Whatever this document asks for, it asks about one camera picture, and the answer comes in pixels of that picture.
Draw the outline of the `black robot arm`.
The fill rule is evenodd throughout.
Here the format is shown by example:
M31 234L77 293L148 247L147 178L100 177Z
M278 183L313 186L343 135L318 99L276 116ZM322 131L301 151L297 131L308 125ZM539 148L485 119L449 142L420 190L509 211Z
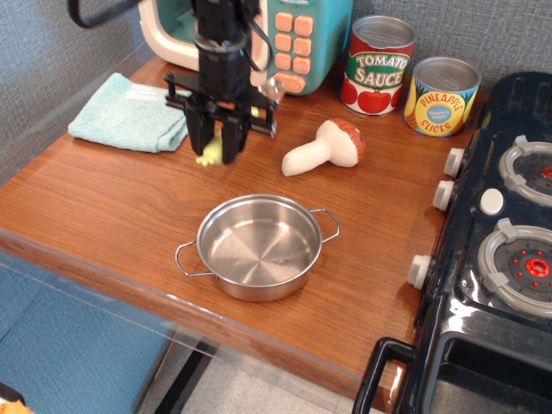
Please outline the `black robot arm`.
M250 81L261 69L252 57L253 34L268 46L267 35L255 21L258 1L194 1L198 28L199 72L164 76L168 105L183 110L192 150L197 155L222 124L222 162L230 164L245 147L250 129L272 135L279 103Z

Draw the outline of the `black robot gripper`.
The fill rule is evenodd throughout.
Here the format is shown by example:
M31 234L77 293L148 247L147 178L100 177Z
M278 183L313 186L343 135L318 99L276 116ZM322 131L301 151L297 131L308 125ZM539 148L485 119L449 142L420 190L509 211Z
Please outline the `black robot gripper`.
M252 38L238 36L233 40L217 42L204 36L195 38L199 51L199 72L168 72L164 80L168 86L167 104L183 110L191 148L203 155L215 131L214 112L210 102L233 103L252 86L250 72L256 67L251 56ZM223 122L223 164L235 161L245 147L249 127L237 119Z

